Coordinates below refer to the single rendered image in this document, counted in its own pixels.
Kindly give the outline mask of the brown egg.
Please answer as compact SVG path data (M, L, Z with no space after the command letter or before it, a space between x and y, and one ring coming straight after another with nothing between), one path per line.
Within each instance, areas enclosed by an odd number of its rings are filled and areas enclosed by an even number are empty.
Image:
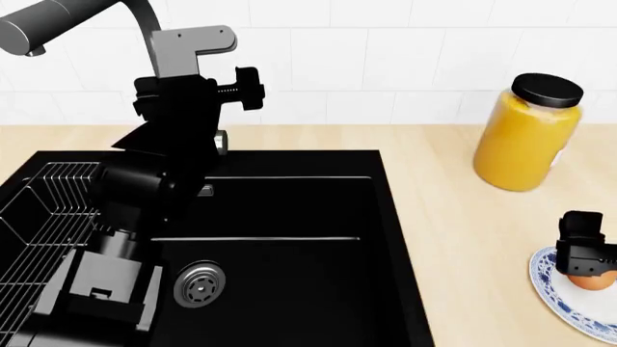
M617 281L617 271L607 271L599 276L578 277L573 275L567 276L568 280L579 288L589 291L600 291L611 286Z

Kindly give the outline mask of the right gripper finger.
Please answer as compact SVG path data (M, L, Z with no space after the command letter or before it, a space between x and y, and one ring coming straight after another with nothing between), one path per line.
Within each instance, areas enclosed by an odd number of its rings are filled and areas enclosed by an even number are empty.
M598 277L601 274L599 248L604 245L601 233L603 214L570 210L559 219L556 242L556 269L574 277Z

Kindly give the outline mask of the round metal drain strainer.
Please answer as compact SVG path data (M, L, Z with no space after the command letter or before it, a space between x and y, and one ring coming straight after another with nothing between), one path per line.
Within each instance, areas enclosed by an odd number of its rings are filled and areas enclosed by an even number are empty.
M184 308L200 308L220 297L226 274L217 262L200 260L182 268L174 282L175 302Z

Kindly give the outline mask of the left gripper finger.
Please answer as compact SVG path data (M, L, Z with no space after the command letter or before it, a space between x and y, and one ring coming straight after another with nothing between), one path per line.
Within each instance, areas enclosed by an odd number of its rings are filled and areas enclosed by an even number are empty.
M238 98L243 109L245 111L261 109L265 98L265 89L260 82L257 68L237 67L235 72Z
M136 100L133 106L142 118L155 118L159 101L158 78L140 77L134 81Z

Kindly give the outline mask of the black round jar lid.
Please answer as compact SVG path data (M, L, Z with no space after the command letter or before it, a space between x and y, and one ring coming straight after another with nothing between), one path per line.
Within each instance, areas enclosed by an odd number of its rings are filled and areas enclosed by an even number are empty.
M583 89L576 83L543 73L518 75L512 82L511 91L528 103L553 109L578 106L584 95Z

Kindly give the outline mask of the dark gray sink faucet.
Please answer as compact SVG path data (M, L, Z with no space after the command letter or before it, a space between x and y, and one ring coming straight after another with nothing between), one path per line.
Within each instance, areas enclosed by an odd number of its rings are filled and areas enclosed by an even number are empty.
M154 31L166 30L160 27L148 0L41 0L0 17L0 49L15 56L40 56L48 42L118 3L137 21L157 77L152 37Z

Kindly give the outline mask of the black kitchen sink basin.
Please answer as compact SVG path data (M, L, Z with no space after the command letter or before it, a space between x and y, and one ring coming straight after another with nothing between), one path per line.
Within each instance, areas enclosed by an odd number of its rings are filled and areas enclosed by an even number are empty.
M37 152L0 201L44 164L108 152ZM148 347L433 347L378 151L233 151L204 184L214 195L151 237L165 275ZM200 260L220 265L224 291L181 307L177 274Z

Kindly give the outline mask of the blue and white porcelain plate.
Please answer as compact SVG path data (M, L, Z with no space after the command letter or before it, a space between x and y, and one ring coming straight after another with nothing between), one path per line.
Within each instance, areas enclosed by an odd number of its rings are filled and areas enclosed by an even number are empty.
M538 297L561 320L597 340L617 346L617 281L608 288L579 288L556 270L556 249L542 248L529 260L528 274Z

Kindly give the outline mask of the glass jar with yellow contents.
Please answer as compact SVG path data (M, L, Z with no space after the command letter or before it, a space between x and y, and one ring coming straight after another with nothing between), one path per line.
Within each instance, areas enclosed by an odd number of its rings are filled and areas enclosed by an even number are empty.
M499 189L533 190L549 174L581 116L579 106L555 109L501 92L473 155L473 169Z

